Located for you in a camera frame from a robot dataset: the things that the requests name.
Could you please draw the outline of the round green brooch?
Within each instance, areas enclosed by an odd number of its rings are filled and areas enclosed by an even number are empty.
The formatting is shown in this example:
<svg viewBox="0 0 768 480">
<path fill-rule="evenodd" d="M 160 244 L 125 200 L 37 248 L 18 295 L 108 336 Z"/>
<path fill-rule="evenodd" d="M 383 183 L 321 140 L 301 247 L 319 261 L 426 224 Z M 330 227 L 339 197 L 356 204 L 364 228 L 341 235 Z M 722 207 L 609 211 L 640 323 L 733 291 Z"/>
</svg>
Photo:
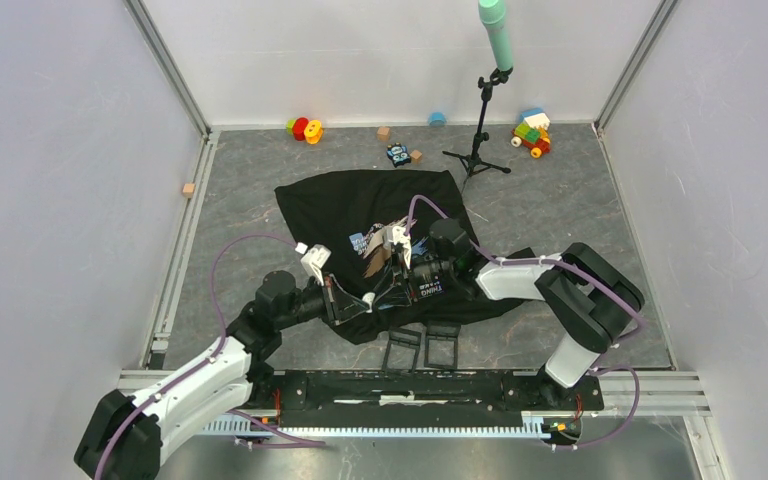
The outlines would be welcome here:
<svg viewBox="0 0 768 480">
<path fill-rule="evenodd" d="M 362 300 L 366 305 L 366 312 L 371 313 L 375 302 L 375 294 L 373 292 L 367 292 L 363 295 Z"/>
</svg>

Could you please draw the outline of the black printed t-shirt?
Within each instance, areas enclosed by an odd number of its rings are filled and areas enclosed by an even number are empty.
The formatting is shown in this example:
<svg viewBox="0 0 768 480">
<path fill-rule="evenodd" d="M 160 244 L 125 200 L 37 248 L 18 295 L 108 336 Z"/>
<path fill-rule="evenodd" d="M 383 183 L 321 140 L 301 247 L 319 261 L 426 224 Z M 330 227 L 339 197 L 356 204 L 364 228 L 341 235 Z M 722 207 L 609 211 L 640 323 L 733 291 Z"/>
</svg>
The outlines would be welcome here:
<svg viewBox="0 0 768 480">
<path fill-rule="evenodd" d="M 327 247 L 327 272 L 357 297 L 372 291 L 382 278 L 383 257 L 377 247 L 384 227 L 412 223 L 414 261 L 427 253 L 429 228 L 443 215 L 456 219 L 469 236 L 476 235 L 459 187 L 447 171 L 336 171 L 279 186 L 275 197 L 292 237 Z M 468 325 L 499 317 L 522 303 L 469 300 L 451 290 L 411 306 L 382 305 L 333 330 L 359 345 L 391 328 L 430 321 Z"/>
</svg>

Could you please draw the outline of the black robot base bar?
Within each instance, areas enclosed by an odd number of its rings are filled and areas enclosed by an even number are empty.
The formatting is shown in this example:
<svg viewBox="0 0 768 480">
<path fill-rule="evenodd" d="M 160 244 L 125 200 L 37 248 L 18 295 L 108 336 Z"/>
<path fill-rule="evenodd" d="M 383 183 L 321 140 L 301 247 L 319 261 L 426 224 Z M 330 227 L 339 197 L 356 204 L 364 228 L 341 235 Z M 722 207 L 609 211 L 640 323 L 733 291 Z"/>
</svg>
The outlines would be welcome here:
<svg viewBox="0 0 768 480">
<path fill-rule="evenodd" d="M 255 386 L 248 410 L 286 427 L 514 427 L 524 412 L 600 412 L 595 377 L 564 391 L 534 372 L 287 370 Z"/>
</svg>

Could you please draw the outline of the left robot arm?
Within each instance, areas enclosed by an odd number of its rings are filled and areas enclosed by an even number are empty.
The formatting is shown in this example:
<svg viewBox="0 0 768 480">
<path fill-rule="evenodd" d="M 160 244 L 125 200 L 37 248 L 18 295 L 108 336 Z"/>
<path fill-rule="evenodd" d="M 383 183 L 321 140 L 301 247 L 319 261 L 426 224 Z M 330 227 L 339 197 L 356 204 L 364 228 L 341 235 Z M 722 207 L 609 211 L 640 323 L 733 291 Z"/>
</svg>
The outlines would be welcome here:
<svg viewBox="0 0 768 480">
<path fill-rule="evenodd" d="M 339 325 L 371 312 L 332 275 L 298 288 L 286 271 L 267 274 L 253 301 L 203 353 L 132 394 L 114 389 L 98 402 L 73 460 L 93 479 L 153 479 L 169 457 L 235 407 L 266 405 L 274 394 L 267 359 L 282 330 L 322 319 Z"/>
</svg>

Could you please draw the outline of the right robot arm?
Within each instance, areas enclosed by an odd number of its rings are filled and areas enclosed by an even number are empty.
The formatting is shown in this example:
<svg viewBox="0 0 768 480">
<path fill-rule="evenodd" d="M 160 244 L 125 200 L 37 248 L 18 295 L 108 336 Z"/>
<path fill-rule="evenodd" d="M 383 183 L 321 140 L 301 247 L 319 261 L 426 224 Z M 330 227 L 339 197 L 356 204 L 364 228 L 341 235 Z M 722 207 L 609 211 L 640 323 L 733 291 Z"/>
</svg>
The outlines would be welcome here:
<svg viewBox="0 0 768 480">
<path fill-rule="evenodd" d="M 597 359 L 617 344 L 645 304 L 642 291 L 589 245 L 575 242 L 561 253 L 529 258 L 494 257 L 452 218 L 435 221 L 425 257 L 415 260 L 401 226 L 385 230 L 390 256 L 374 290 L 372 309 L 407 307 L 441 295 L 465 301 L 541 301 L 565 330 L 541 367 L 540 400 L 562 408 Z"/>
</svg>

